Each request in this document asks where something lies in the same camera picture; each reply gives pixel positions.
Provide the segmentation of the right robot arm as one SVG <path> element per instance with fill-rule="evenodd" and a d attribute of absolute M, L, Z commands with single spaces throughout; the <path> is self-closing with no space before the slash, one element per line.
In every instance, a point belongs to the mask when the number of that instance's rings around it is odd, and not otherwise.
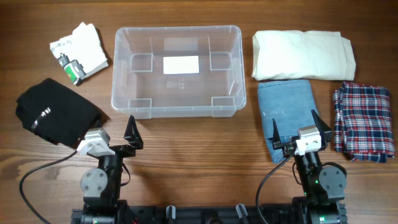
<path fill-rule="evenodd" d="M 318 153 L 328 146 L 332 129 L 312 110 L 313 126 L 300 128 L 296 136 L 283 142 L 273 122 L 273 148 L 284 157 L 293 157 L 304 196 L 292 199 L 290 219 L 294 223 L 344 224 L 348 222 L 345 204 L 347 171 L 335 163 L 322 163 Z"/>

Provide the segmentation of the plaid shirt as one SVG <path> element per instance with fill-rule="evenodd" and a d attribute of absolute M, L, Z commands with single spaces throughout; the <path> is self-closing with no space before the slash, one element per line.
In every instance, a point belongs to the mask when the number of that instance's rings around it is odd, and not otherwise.
<path fill-rule="evenodd" d="M 385 163 L 396 155 L 390 91 L 343 82 L 333 92 L 334 150 L 351 161 Z"/>

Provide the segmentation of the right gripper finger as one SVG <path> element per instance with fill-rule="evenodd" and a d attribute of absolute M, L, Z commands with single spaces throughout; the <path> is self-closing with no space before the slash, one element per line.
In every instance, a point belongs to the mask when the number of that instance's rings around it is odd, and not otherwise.
<path fill-rule="evenodd" d="M 319 130 L 320 134 L 331 134 L 332 130 L 329 127 L 329 125 L 327 125 L 318 115 L 318 113 L 315 110 L 311 110 L 312 112 L 312 116 L 313 116 L 313 120 L 315 122 L 315 126 L 317 127 L 317 129 Z"/>
<path fill-rule="evenodd" d="M 277 129 L 277 124 L 275 119 L 272 120 L 273 122 L 273 137 L 272 137 L 272 145 L 273 145 L 273 149 L 282 149 L 282 143 L 280 140 L 280 135 L 279 135 L 279 131 Z"/>

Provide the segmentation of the cream cloth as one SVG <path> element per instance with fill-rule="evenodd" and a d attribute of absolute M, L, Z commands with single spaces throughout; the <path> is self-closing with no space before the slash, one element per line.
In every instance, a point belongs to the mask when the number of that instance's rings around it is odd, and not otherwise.
<path fill-rule="evenodd" d="M 252 44 L 252 77 L 256 80 L 354 80 L 351 41 L 340 32 L 260 30 Z"/>

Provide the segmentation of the blue jeans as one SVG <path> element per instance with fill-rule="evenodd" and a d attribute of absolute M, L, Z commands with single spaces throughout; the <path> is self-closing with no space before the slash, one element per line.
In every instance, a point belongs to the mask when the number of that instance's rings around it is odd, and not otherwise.
<path fill-rule="evenodd" d="M 284 160 L 282 149 L 273 149 L 273 122 L 275 119 L 282 143 L 298 136 L 298 129 L 314 126 L 311 110 L 317 111 L 312 88 L 307 80 L 289 80 L 260 83 L 257 89 L 259 110 L 266 145 L 272 162 Z"/>

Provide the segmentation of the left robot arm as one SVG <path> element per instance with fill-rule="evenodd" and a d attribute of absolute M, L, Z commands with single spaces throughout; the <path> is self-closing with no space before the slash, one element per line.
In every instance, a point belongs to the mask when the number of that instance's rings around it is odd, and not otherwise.
<path fill-rule="evenodd" d="M 110 146 L 110 136 L 103 128 L 89 129 L 78 146 L 82 156 L 98 160 L 98 166 L 84 173 L 80 181 L 83 191 L 82 210 L 73 210 L 72 223 L 137 223 L 126 200 L 121 200 L 122 172 L 127 170 L 123 159 L 134 157 L 144 147 L 133 116 L 129 117 L 124 139 L 127 144 Z"/>

